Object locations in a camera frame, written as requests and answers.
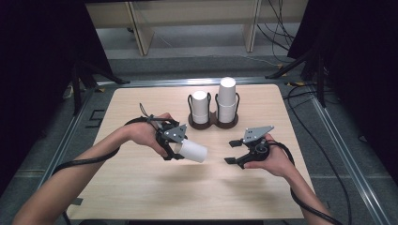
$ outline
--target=white desk leg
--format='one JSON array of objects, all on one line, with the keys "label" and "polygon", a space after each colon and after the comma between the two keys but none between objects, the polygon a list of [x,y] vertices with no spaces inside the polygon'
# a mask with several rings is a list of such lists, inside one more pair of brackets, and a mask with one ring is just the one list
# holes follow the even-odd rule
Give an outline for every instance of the white desk leg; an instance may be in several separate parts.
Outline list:
[{"label": "white desk leg", "polygon": [[242,25],[243,37],[245,39],[246,51],[251,53],[253,51],[255,39],[255,26],[257,25],[258,16],[260,15],[261,0],[253,0],[253,15],[250,23]]},{"label": "white desk leg", "polygon": [[132,19],[134,21],[134,35],[137,41],[138,49],[141,55],[147,55],[149,46],[155,32],[148,26],[145,26],[145,18],[137,7],[136,2],[129,2]]}]

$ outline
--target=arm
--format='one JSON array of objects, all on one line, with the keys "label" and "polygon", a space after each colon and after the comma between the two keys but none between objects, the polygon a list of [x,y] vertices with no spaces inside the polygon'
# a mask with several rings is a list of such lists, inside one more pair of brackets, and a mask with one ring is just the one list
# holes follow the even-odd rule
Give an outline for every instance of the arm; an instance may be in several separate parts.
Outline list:
[{"label": "arm", "polygon": [[[273,138],[271,135],[266,134],[266,140],[273,141]],[[300,200],[310,205],[312,208],[330,216],[328,209],[319,201],[314,192],[308,186],[307,182],[280,147],[271,146],[269,156],[266,160],[247,162],[244,166],[246,169],[262,168],[273,175],[283,177]],[[318,217],[305,209],[301,208],[301,211],[305,219],[308,221],[308,224],[330,224],[323,218]]]},{"label": "arm", "polygon": [[[171,118],[169,113],[162,118]],[[113,152],[127,141],[153,148],[159,155],[167,153],[155,140],[155,129],[147,123],[134,123],[121,127],[75,159],[97,158]],[[13,224],[54,224],[57,218],[79,196],[104,162],[66,168],[54,174],[23,205]]]}]

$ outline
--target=hand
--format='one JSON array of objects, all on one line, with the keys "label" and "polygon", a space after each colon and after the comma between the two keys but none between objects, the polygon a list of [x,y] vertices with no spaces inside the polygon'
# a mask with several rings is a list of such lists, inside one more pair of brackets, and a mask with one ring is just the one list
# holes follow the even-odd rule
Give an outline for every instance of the hand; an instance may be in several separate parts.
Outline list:
[{"label": "hand", "polygon": [[[173,117],[168,112],[157,117],[173,119]],[[162,157],[167,157],[167,152],[158,144],[158,142],[156,142],[156,130],[152,125],[146,122],[141,122],[132,123],[122,128],[125,128],[127,130],[127,136],[129,140],[132,140],[140,145],[146,145],[148,147],[151,147]]]},{"label": "hand", "polygon": [[[265,138],[268,142],[274,141],[270,134],[266,134]],[[269,149],[269,156],[264,161],[251,161],[244,165],[245,169],[262,168],[273,175],[286,177],[291,170],[295,170],[295,166],[290,162],[286,153],[279,146],[272,145]]]}]

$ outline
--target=power cord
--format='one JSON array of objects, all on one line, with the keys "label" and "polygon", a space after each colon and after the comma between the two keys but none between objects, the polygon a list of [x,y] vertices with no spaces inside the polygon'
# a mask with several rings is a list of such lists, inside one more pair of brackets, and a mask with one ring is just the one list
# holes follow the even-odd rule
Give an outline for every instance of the power cord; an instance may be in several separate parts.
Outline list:
[{"label": "power cord", "polygon": [[325,149],[322,147],[322,145],[320,144],[320,142],[317,140],[317,138],[313,135],[313,133],[304,125],[304,123],[299,119],[299,116],[297,115],[294,107],[292,107],[292,104],[290,102],[290,98],[292,98],[292,94],[293,92],[300,88],[300,87],[304,87],[304,86],[308,86],[308,85],[313,85],[313,84],[306,84],[306,85],[301,85],[301,86],[296,86],[294,88],[292,88],[292,90],[289,91],[287,97],[285,99],[287,99],[287,103],[292,111],[292,113],[296,116],[296,118],[298,119],[298,122],[303,126],[303,128],[307,131],[307,133],[311,136],[311,138],[315,141],[316,145],[319,147],[319,149],[321,150],[321,152],[323,153],[323,155],[325,156],[325,159],[327,160],[328,164],[330,165],[330,168],[333,170],[333,173],[335,174],[336,178],[338,179],[343,192],[344,192],[344,196],[346,199],[346,203],[347,203],[347,211],[348,211],[348,224],[352,224],[352,215],[351,215],[351,202],[349,200],[349,196],[347,193],[347,190],[345,188],[345,185],[340,177],[340,175],[337,173],[336,169],[334,168],[333,163],[330,161],[328,154],[326,153]]}]

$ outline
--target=forearm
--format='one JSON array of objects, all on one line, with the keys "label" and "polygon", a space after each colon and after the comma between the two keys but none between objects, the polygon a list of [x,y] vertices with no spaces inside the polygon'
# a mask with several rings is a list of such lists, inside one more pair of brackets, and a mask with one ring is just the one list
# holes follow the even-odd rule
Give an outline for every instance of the forearm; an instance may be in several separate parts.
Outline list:
[{"label": "forearm", "polygon": [[[314,192],[308,186],[307,182],[301,176],[299,171],[296,169],[292,169],[290,174],[285,177],[286,181],[289,183],[293,192],[296,196],[307,205],[311,206],[313,209],[320,211],[328,216],[330,216],[330,212],[325,207],[323,203],[316,197]],[[301,208],[303,216],[308,221],[308,224],[330,224],[326,220],[321,217],[314,215],[313,213]]]},{"label": "forearm", "polygon": [[[113,152],[127,141],[120,128],[75,159],[97,158]],[[57,172],[23,206],[13,224],[53,224],[79,196],[102,162],[74,166]]]}]

